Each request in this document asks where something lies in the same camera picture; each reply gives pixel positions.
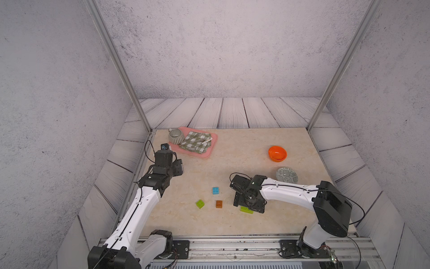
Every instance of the beige marble table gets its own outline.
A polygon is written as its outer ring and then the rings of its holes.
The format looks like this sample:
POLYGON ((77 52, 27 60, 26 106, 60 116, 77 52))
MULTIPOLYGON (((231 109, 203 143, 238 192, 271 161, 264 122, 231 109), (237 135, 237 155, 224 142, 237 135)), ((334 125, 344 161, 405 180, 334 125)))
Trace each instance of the beige marble table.
MULTIPOLYGON (((264 214, 241 212, 240 207, 233 206, 235 191, 229 187, 229 175, 233 172, 275 179, 280 167, 292 168, 298 175, 299 184, 331 182, 305 128, 207 131, 218 135, 212 155, 204 159, 178 153, 184 174, 172 178, 141 236, 148 236, 155 229, 168 230, 174 235, 300 233, 304 226, 312 223, 315 213, 281 201, 268 201, 264 214), (275 163, 269 159, 267 151, 273 145, 286 149, 288 157, 284 161, 275 163), (212 194, 212 187, 219 188, 218 195, 212 194), (195 204, 199 199, 205 202, 202 209, 195 204), (223 201, 222 209, 215 208, 216 200, 223 201)), ((156 150, 167 142, 168 131, 157 130, 153 141, 156 150)))

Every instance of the green checkered napkin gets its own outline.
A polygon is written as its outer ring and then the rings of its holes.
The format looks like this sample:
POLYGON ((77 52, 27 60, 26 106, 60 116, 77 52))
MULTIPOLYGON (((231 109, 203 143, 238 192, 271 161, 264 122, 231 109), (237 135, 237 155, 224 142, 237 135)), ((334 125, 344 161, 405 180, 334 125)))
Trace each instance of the green checkered napkin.
POLYGON ((185 138, 185 140, 179 144, 180 148, 186 149, 190 152, 197 152, 197 153, 205 153, 206 150, 211 146, 211 141, 202 143, 206 141, 207 139, 211 138, 210 133, 196 133, 193 131, 190 131, 185 138))

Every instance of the black cable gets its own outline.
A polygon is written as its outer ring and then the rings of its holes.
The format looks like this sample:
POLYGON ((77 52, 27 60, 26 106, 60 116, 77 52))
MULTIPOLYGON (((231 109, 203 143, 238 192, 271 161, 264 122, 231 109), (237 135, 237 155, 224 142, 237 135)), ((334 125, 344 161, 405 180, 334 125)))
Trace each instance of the black cable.
POLYGON ((299 254, 299 255, 294 255, 294 256, 289 256, 289 257, 284 257, 284 256, 282 256, 282 251, 279 251, 278 252, 278 255, 279 256, 281 256, 282 258, 284 258, 284 259, 295 259, 295 258, 302 258, 303 257, 303 255, 302 254, 299 254))
POLYGON ((297 187, 297 186, 290 186, 290 185, 281 185, 281 184, 264 184, 264 185, 261 185, 262 187, 263 186, 284 186, 284 187, 292 187, 292 188, 298 188, 298 189, 301 189, 301 190, 304 190, 304 191, 307 191, 307 192, 309 192, 307 189, 305 189, 305 188, 302 188, 302 187, 297 187))
POLYGON ((355 201, 354 201, 354 200, 352 200, 351 198, 349 198, 349 197, 347 197, 347 196, 345 196, 345 195, 343 195, 343 194, 341 194, 341 193, 338 193, 338 192, 334 192, 334 191, 330 191, 330 190, 324 190, 324 189, 318 189, 318 190, 307 190, 307 189, 304 189, 304 188, 301 188, 301 187, 297 187, 297 186, 282 185, 282 184, 264 184, 264 185, 261 185, 261 186, 283 186, 283 187, 293 187, 293 188, 302 189, 302 190, 307 191, 307 192, 317 192, 317 191, 322 191, 322 192, 333 192, 333 193, 335 193, 335 194, 339 194, 339 195, 341 195, 341 196, 345 197, 346 199, 350 200, 351 202, 353 202, 354 204, 356 204, 356 205, 361 209, 361 211, 363 211, 363 217, 362 217, 361 219, 357 220, 357 221, 354 221, 354 222, 350 223, 349 225, 351 225, 351 224, 355 224, 355 223, 357 223, 357 222, 362 221, 362 220, 364 219, 364 217, 366 216, 366 212, 365 212, 365 211, 364 211, 364 209, 361 207, 361 205, 359 205, 357 202, 355 202, 355 201))
POLYGON ((155 149, 154 149, 154 146, 152 145, 151 140, 146 140, 145 146, 143 147, 143 151, 145 152, 145 156, 146 156, 146 158, 148 158, 148 160, 150 160, 150 161, 152 161, 153 163, 155 163, 155 161, 151 160, 151 159, 148 157, 148 155, 146 154, 146 144, 148 144, 148 142, 151 144, 152 151, 154 151, 154 154, 155 154, 155 149))
POLYGON ((267 200, 264 200, 264 205, 260 208, 260 210, 255 210, 255 212, 260 213, 261 210, 263 210, 263 207, 265 207, 267 205, 267 200))
POLYGON ((357 246, 357 249, 358 249, 358 253, 360 254, 360 260, 358 261, 358 264, 357 264, 357 266, 355 267, 355 269, 357 269, 359 266, 360 266, 360 262, 361 262, 361 251, 360 251, 360 248, 358 247, 358 244, 357 244, 357 242, 355 242, 355 240, 354 239, 352 239, 351 237, 349 237, 349 236, 347 236, 349 239, 351 239, 353 242, 354 242, 354 244, 357 246))
POLYGON ((173 250, 173 252, 175 253, 175 259, 168 265, 168 266, 166 266, 166 267, 163 267, 163 268, 170 268, 175 262, 177 262, 178 261, 178 253, 176 252, 176 249, 174 249, 173 250))
POLYGON ((119 239, 117 239, 113 244, 112 244, 112 246, 110 247, 110 248, 108 248, 108 250, 106 251, 106 253, 97 261, 97 263, 94 265, 94 267, 92 268, 92 269, 94 269, 94 268, 96 268, 97 267, 97 265, 101 262, 101 260, 109 253, 109 251, 114 247, 114 245, 118 242, 118 240, 119 239))
MULTIPOLYGON (((142 188, 139 188, 141 193, 140 193, 140 199, 139 202, 142 200, 142 194, 143 194, 143 190, 142 188)), ((95 269, 97 267, 97 265, 101 262, 101 260, 109 253, 109 251, 114 247, 114 245, 118 242, 118 240, 121 238, 121 236, 123 235, 124 231, 127 228, 127 225, 130 223, 130 220, 132 219, 134 213, 136 212, 137 208, 139 206, 139 203, 137 204, 136 208, 134 209, 132 215, 130 216, 129 220, 127 221, 127 224, 124 226, 123 231, 120 233, 120 235, 118 236, 118 239, 112 244, 112 246, 106 251, 106 253, 98 260, 98 262, 94 265, 94 267, 92 269, 95 269)))
POLYGON ((151 164, 149 167, 148 167, 148 171, 146 171, 146 173, 147 174, 149 174, 149 171, 151 170, 151 168, 153 168, 154 167, 154 165, 153 164, 151 164))
POLYGON ((354 222, 350 223, 349 225, 351 225, 351 224, 355 224, 355 223, 357 223, 357 222, 362 221, 362 220, 364 219, 364 217, 366 216, 366 212, 365 212, 365 211, 364 211, 364 209, 361 207, 361 205, 359 205, 357 202, 355 202, 355 201, 354 201, 354 200, 352 200, 351 198, 349 198, 349 197, 347 197, 347 196, 345 196, 345 195, 343 195, 343 194, 341 194, 341 193, 334 192, 334 191, 330 191, 330 190, 324 190, 324 189, 320 189, 320 190, 312 190, 312 191, 309 191, 309 192, 317 192, 317 191, 322 191, 322 192, 333 192, 333 193, 335 193, 335 194, 339 194, 339 195, 341 195, 341 196, 345 197, 346 199, 350 200, 350 201, 351 201, 351 202, 353 202, 354 204, 356 204, 356 205, 361 209, 361 211, 363 211, 363 217, 362 217, 361 219, 359 219, 358 221, 354 221, 354 222))
POLYGON ((242 174, 242 173, 234 172, 234 173, 231 173, 231 174, 230 174, 230 176, 229 176, 229 178, 230 178, 230 182, 231 182, 231 176, 232 176, 232 175, 234 175, 234 174, 239 174, 239 175, 247 176, 247 177, 249 178, 249 180, 251 180, 251 177, 250 177, 250 176, 248 176, 248 175, 246 175, 246 174, 242 174))

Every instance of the lime green block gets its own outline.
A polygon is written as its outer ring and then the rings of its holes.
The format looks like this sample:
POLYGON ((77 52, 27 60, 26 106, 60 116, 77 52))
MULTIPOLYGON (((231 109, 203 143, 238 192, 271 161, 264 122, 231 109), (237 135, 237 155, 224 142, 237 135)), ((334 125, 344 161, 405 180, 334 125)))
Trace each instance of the lime green block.
POLYGON ((240 211, 245 212, 245 213, 250 213, 250 214, 254 213, 254 211, 249 210, 247 207, 240 207, 240 211))
POLYGON ((205 205, 205 203, 202 201, 202 200, 198 200, 197 201, 197 203, 196 203, 196 206, 198 207, 198 208, 202 208, 203 206, 205 205))

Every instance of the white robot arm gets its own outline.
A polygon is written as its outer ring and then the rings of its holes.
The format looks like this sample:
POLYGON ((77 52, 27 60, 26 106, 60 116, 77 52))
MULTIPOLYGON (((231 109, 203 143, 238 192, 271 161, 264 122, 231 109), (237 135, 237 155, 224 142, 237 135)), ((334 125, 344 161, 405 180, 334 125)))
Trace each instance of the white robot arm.
POLYGON ((256 175, 251 180, 236 175, 230 187, 236 191, 235 206, 264 213, 267 200, 279 200, 297 204, 315 212, 317 219, 305 227, 297 242, 300 253, 311 253, 330 237, 347 236, 352 205, 329 182, 319 185, 284 183, 256 175))
POLYGON ((155 230, 143 244, 136 245, 151 211, 170 185, 170 179, 184 172, 182 160, 173 161, 173 155, 176 153, 167 149, 155 153, 155 163, 139 180, 136 196, 124 218, 103 247, 93 247, 88 254, 89 269, 141 269, 155 257, 172 253, 173 237, 168 231, 155 230))
MULTIPOLYGON (((182 160, 173 161, 173 155, 176 153, 167 149, 155 153, 155 163, 139 180, 136 196, 124 218, 103 247, 93 247, 88 254, 89 269, 141 269, 155 257, 172 253, 172 233, 168 231, 155 230, 143 244, 136 245, 151 211, 170 185, 170 179, 183 174, 182 160)), ((297 241, 300 256, 312 254, 332 235, 347 235, 351 204, 329 182, 305 186, 259 175, 250 180, 236 175, 230 187, 236 191, 235 206, 264 213, 267 200, 280 200, 315 212, 317 220, 304 228, 297 241)))

